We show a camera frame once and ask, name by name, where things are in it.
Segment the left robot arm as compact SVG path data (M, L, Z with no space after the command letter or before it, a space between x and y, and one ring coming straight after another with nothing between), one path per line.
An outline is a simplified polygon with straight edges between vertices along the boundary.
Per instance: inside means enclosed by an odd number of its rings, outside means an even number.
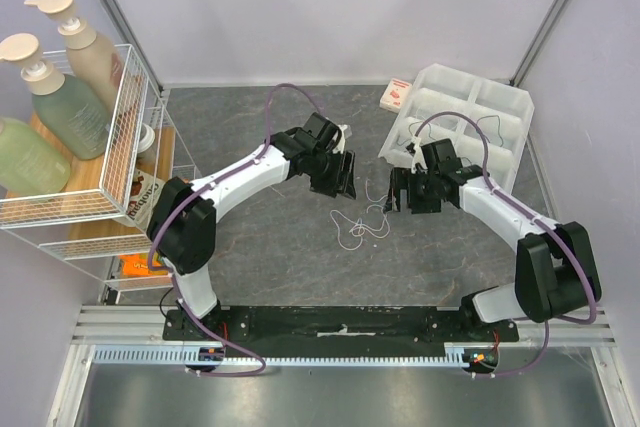
M149 254L168 269L180 317L196 339L219 337L220 302L208 271L218 223L262 190L298 176L308 177L314 193L355 198L350 135L350 126L314 113L301 127L268 134L256 151L214 174L164 184L146 231Z

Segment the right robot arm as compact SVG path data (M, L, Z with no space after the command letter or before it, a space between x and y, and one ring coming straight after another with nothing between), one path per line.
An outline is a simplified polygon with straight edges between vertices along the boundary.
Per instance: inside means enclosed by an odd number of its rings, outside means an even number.
M457 324L465 338L481 340L494 323L523 318L594 322L602 289L584 226L531 210L481 166L464 164L448 139L408 149L411 166L391 171L387 211L407 207L413 214L431 214L450 204L484 223L516 256L513 282L463 298ZM580 319L573 313L582 307L589 313Z

